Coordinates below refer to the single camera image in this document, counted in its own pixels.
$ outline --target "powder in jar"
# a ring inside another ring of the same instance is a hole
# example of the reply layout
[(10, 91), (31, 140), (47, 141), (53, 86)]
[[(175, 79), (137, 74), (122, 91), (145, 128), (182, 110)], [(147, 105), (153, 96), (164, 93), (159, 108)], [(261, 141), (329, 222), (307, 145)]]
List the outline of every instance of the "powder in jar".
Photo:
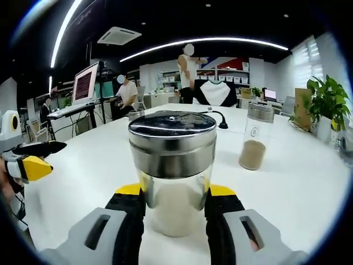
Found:
[(239, 164), (249, 170), (259, 169), (265, 155), (266, 146), (261, 142), (248, 140), (244, 143)]

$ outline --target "grinder lid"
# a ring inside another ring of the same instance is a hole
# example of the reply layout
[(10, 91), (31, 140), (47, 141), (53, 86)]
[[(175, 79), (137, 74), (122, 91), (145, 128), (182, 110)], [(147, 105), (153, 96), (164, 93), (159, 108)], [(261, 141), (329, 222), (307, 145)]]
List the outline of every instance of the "grinder lid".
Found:
[(216, 121), (199, 113), (162, 111), (129, 124), (135, 166), (157, 178), (185, 178), (215, 159)]
[(216, 127), (207, 115), (192, 112), (161, 111), (137, 118), (129, 124), (129, 132), (145, 137), (187, 137), (204, 134)]

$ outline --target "screen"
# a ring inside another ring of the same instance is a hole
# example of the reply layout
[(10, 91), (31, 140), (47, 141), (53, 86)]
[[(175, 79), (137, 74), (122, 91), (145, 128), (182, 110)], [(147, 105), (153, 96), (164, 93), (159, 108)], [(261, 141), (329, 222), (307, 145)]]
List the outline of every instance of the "screen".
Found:
[(73, 86), (72, 105), (86, 103), (93, 99), (97, 69), (98, 63), (95, 63), (76, 75)]
[(92, 72), (86, 73), (84, 76), (77, 79), (77, 88), (75, 99), (81, 99), (88, 97), (89, 93), (89, 84), (90, 77), (92, 76)]
[(274, 98), (274, 99), (276, 99), (276, 91), (265, 89), (265, 98)]

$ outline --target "spice shaker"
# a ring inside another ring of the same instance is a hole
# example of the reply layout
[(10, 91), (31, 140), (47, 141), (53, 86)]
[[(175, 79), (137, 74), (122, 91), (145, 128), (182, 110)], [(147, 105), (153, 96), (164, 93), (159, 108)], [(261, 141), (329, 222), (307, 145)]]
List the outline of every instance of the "spice shaker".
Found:
[(270, 140), (275, 110), (272, 107), (250, 103), (244, 145), (239, 164), (249, 170), (257, 170), (263, 162)]
[(156, 112), (130, 122), (129, 138), (153, 229), (188, 235), (210, 187), (216, 121), (199, 113)]

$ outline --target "black ceiling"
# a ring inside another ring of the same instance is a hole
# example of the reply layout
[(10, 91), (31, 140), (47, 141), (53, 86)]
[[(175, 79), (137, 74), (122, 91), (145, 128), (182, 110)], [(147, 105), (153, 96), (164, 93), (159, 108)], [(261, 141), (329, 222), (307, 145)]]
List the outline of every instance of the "black ceiling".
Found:
[[(72, 80), (75, 73), (87, 64), (87, 43), (90, 41), (93, 44), (92, 58), (119, 60), (157, 45), (211, 36), (269, 41), (290, 50), (308, 36), (324, 32), (315, 6), (299, 2), (293, 6), (284, 2), (255, 4), (253, 1), (223, 0), (204, 3), (190, 0), (83, 0), (64, 35), (56, 67), (50, 70), (55, 40), (73, 0), (50, 2), (51, 7), (35, 19), (18, 43), (5, 54), (7, 71), (2, 72), (1, 78), (14, 76), (21, 97), (45, 93), (49, 75), (54, 76), (55, 82)], [(19, 22), (24, 12), (18, 13)], [(114, 26), (142, 33), (142, 36), (124, 46), (97, 44), (97, 40)], [(258, 44), (224, 41), (195, 43), (194, 46), (195, 56), (256, 57), (273, 63), (290, 53)], [(121, 67), (129, 71), (146, 63), (176, 59), (181, 48), (173, 46), (150, 52), (123, 62)]]

